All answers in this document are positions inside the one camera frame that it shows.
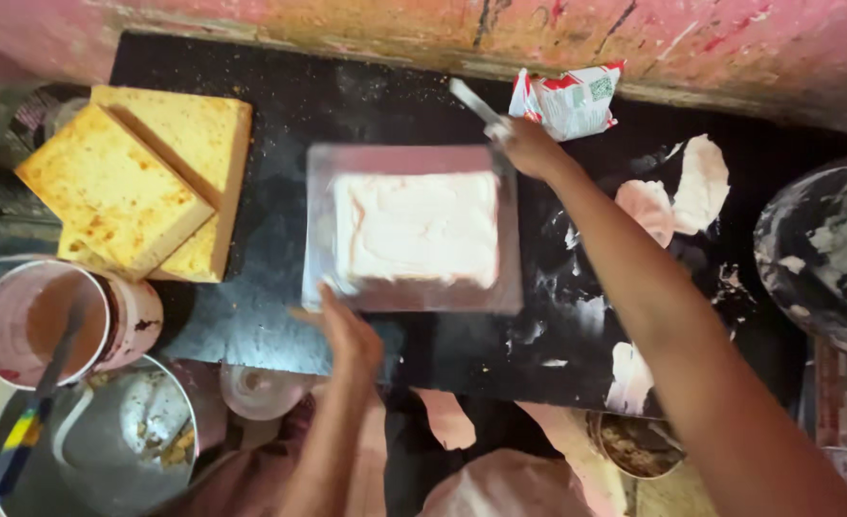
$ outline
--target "person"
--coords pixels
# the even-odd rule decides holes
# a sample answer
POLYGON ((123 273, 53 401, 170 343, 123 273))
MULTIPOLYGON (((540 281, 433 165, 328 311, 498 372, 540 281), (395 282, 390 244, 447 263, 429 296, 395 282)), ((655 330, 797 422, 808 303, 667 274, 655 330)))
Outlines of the person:
MULTIPOLYGON (((652 373, 665 414, 723 517, 847 515, 847 485, 759 381, 711 304, 541 128, 512 120, 504 150, 546 182, 580 230, 595 274, 652 373)), ((342 514, 360 423, 382 358, 375 331, 320 286, 316 323, 334 356, 279 515, 342 514)), ((386 506, 396 515, 591 515, 579 483, 512 403, 460 397, 476 442, 444 451, 411 391, 385 390, 386 506)))

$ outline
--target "blue handle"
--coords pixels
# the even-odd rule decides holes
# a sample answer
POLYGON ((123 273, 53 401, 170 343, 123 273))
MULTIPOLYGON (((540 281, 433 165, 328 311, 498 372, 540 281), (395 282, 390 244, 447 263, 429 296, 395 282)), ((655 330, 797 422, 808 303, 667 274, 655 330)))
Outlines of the blue handle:
POLYGON ((53 399, 33 399, 9 431, 0 451, 0 502, 16 487, 18 476, 50 415, 53 399))

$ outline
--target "black work surface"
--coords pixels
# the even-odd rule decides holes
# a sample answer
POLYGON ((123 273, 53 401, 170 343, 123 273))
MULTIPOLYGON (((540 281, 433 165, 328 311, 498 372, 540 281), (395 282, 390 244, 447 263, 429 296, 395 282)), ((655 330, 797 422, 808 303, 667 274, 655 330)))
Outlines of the black work surface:
MULTIPOLYGON (((125 33, 111 84, 234 97, 255 108, 226 280, 154 282, 165 303, 157 346, 178 357, 328 373, 331 355, 322 336, 286 312, 301 296, 309 146, 485 143, 483 123, 450 96, 437 72, 125 33)), ((469 84, 506 112, 511 84, 469 84)), ((847 155, 847 137, 625 100, 614 100, 612 112, 618 118, 612 129, 564 145, 612 196, 630 179, 663 180, 674 194, 682 151, 666 156, 690 137, 707 133, 723 150, 731 189, 718 222, 705 235, 676 235, 669 249, 706 296, 721 298, 716 308, 743 355, 781 402, 791 404, 806 340, 763 290, 751 232, 762 206, 787 182, 847 155), (732 292, 718 277, 722 270, 728 278, 736 265, 744 290, 732 292)), ((628 339, 607 300, 592 302, 602 290, 582 246, 565 244, 570 222, 551 189, 522 175, 518 188, 524 310, 516 317, 372 315, 386 342, 381 378, 602 409, 612 383, 612 348, 628 339), (593 306, 604 307, 601 324, 593 306), (543 365, 549 360, 559 366, 543 365)), ((659 406, 647 404, 645 413, 659 416, 659 406)))

